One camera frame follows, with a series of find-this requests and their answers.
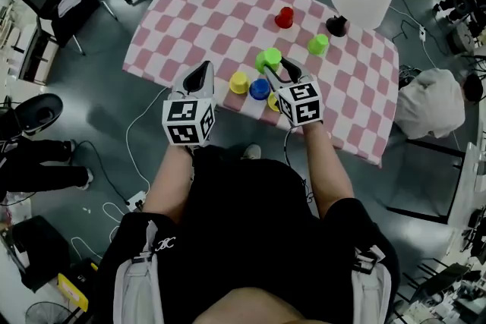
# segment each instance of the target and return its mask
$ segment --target desk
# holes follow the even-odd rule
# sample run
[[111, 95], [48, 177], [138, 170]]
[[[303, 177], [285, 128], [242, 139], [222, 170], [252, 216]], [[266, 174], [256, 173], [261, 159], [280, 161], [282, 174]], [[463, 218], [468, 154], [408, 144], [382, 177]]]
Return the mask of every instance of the desk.
[[457, 181], [449, 211], [446, 215], [426, 215], [424, 213], [408, 211], [405, 209], [388, 206], [387, 209], [400, 215], [410, 216], [416, 219], [428, 220], [451, 225], [456, 228], [464, 229], [468, 227], [469, 218], [474, 210], [475, 182], [478, 173], [479, 149], [471, 142], [468, 143], [465, 153], [463, 151], [448, 149], [443, 146], [422, 142], [420, 140], [407, 140], [408, 143], [416, 146], [435, 150], [439, 153], [449, 154], [461, 158], [460, 176]]
[[[274, 17], [289, 5], [294, 24], [283, 30]], [[212, 61], [219, 105], [288, 129], [285, 115], [272, 111], [265, 101], [229, 90], [236, 71], [252, 81], [263, 77], [255, 69], [255, 58], [261, 50], [276, 47], [317, 78], [324, 126], [334, 146], [378, 165], [395, 115], [398, 52], [388, 39], [353, 24], [347, 36], [331, 36], [325, 21], [334, 15], [315, 0], [153, 0], [123, 69], [170, 87], [189, 67]], [[309, 39], [318, 33], [330, 36], [325, 57], [307, 50]]]

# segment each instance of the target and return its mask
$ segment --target red cup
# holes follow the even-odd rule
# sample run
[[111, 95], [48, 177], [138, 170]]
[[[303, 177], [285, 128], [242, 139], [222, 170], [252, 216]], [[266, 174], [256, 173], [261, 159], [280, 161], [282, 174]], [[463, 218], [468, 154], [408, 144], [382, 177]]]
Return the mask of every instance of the red cup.
[[281, 29], [289, 29], [294, 23], [294, 10], [290, 7], [284, 7], [280, 10], [280, 14], [275, 17], [275, 23]]

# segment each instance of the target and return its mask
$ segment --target power strip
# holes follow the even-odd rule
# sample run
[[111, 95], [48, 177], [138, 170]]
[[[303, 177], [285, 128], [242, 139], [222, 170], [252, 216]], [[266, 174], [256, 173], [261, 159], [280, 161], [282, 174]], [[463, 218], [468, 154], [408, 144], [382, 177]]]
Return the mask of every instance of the power strip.
[[142, 210], [142, 206], [144, 206], [145, 203], [145, 198], [147, 197], [147, 194], [141, 190], [138, 192], [135, 196], [131, 197], [128, 200], [128, 209], [130, 212], [135, 212], [136, 210]]

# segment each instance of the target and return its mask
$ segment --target black t-shirt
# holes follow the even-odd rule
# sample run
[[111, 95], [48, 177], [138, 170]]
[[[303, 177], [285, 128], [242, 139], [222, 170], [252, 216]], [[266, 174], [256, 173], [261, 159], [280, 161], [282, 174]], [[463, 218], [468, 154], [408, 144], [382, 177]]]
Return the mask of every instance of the black t-shirt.
[[372, 244], [387, 256], [392, 302], [399, 284], [395, 251], [358, 200], [339, 200], [319, 220], [308, 208], [300, 177], [287, 165], [207, 163], [196, 166], [179, 225], [149, 213], [123, 218], [99, 267], [99, 322], [112, 322], [116, 270], [142, 251], [149, 220], [159, 229], [154, 246], [166, 324], [191, 323], [243, 287], [275, 294], [306, 319], [351, 323], [355, 247], [366, 250]]

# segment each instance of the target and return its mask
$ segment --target table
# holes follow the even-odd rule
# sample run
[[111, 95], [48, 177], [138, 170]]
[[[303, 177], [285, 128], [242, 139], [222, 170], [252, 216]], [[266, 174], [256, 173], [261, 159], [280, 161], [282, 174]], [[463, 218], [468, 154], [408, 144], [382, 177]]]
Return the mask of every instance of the table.
[[450, 156], [459, 157], [461, 159], [461, 165], [458, 167], [460, 175], [459, 180], [457, 181], [456, 191], [454, 192], [452, 202], [446, 215], [427, 215], [391, 206], [388, 206], [387, 209], [391, 212], [416, 219], [447, 224], [460, 229], [467, 228], [469, 218], [474, 210], [475, 182], [478, 174], [478, 163], [480, 158], [478, 147], [469, 142], [466, 151], [463, 152], [420, 140], [407, 140], [407, 143], [431, 149], [439, 153], [449, 154]]
[[[291, 6], [294, 24], [280, 29], [273, 20]], [[349, 25], [347, 36], [331, 36], [325, 22], [335, 11], [315, 0], [153, 0], [140, 22], [123, 69], [170, 87], [203, 60], [215, 68], [216, 102], [233, 111], [289, 129], [285, 115], [265, 101], [229, 90], [229, 79], [244, 71], [251, 80], [257, 54], [276, 47], [298, 61], [319, 83], [323, 122], [333, 145], [379, 165], [395, 115], [399, 58], [396, 47], [374, 31]], [[309, 39], [330, 37], [325, 55], [311, 55]], [[279, 74], [284, 74], [282, 67]]]

